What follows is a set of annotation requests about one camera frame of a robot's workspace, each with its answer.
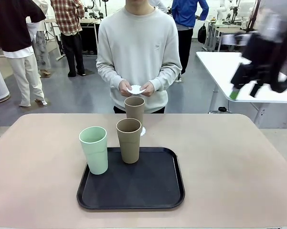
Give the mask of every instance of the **man's left hand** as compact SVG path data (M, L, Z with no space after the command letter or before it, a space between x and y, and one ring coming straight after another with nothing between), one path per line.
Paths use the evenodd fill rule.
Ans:
M150 97L151 95L154 94L154 85L149 81L147 82L145 85L143 85L140 90L144 90L145 91L143 93L141 93L142 95L146 96L146 97Z

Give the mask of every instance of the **taupe cup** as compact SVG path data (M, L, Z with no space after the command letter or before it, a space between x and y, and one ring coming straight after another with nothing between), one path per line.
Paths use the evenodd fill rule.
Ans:
M126 117L139 120L141 122L141 125L143 126L143 114L145 107L144 99L138 96L132 96L127 98L124 101L124 104L126 110Z
M141 123L134 118L122 119L117 123L122 160L133 164L139 160Z

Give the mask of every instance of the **backpack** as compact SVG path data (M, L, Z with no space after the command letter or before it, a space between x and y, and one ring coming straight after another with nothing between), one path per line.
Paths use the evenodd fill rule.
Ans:
M206 26L204 23L204 25L199 29L199 32L197 34L197 40L200 43L205 44L206 36L207 36L207 31L206 31Z

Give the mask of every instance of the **plaid shirt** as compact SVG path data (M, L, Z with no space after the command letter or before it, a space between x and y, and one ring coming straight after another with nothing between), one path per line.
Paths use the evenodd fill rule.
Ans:
M85 10L81 0L51 0L51 6L61 33L71 35L82 29L79 18L84 17Z

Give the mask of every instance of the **tray rim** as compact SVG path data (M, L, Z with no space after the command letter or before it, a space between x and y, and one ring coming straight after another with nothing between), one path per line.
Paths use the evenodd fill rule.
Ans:
M169 153L172 155L173 157L173 161L174 161L174 166L175 166L175 171L176 171L176 175L177 175L177 181L178 181L178 184L179 184L179 190L180 190L180 194L181 194L181 197L179 198L179 200L173 204L172 206L170 207L133 207L133 208L92 208L88 205L86 205L83 201L83 190L85 188L85 185L83 183L83 180L89 175L89 167L88 167L88 164L86 164L85 166L85 169L84 169L84 172L83 172L83 175L82 175L82 178L81 178L81 181L80 181L80 184L79 184L79 188L77 190L77 193L76 193L76 199L77 199L77 202L78 204L85 208L85 209L88 209L88 210L117 210L117 209L121 209L121 210L125 210L125 209L142 209L142 210L145 210L145 209L172 209L172 208L176 208L178 207L180 204L182 204L182 202L184 201L185 199L185 196L186 196L186 192L185 192L185 187L184 187L184 184L183 184L183 179L182 179L182 176L181 176L181 168L180 168L180 165L179 165L179 161L178 161L178 157L177 155L170 149L168 148L165 148L165 147L140 147L140 152L147 152L148 149L162 149L163 151ZM120 149L120 147L107 147L107 151L108 152L113 152L113 151L116 151L117 149Z

